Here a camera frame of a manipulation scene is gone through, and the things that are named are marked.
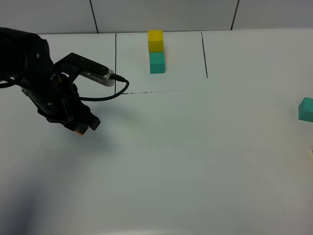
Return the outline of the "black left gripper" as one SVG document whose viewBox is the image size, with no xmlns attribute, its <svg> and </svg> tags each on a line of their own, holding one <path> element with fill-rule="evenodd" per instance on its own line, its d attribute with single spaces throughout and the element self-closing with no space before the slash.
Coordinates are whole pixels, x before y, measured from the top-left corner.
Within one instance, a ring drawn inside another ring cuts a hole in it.
<svg viewBox="0 0 313 235">
<path fill-rule="evenodd" d="M 48 122 L 59 123 L 73 132 L 80 132 L 80 127 L 95 131 L 100 125 L 100 119 L 78 99 L 76 85 L 64 74 L 54 72 L 47 77 L 25 76 L 21 84 L 23 93 Z"/>
</svg>

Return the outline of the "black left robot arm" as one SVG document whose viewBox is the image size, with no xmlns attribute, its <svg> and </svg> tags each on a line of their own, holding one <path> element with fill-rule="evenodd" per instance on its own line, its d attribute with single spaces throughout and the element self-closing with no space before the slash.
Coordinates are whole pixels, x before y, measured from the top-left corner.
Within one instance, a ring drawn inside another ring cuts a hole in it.
<svg viewBox="0 0 313 235">
<path fill-rule="evenodd" d="M 5 81 L 1 87 L 20 86 L 48 122 L 80 135 L 96 130 L 100 120 L 82 102 L 73 82 L 84 71 L 100 70 L 100 64 L 75 53 L 53 63 L 48 42 L 39 35 L 0 30 L 0 78 Z"/>
</svg>

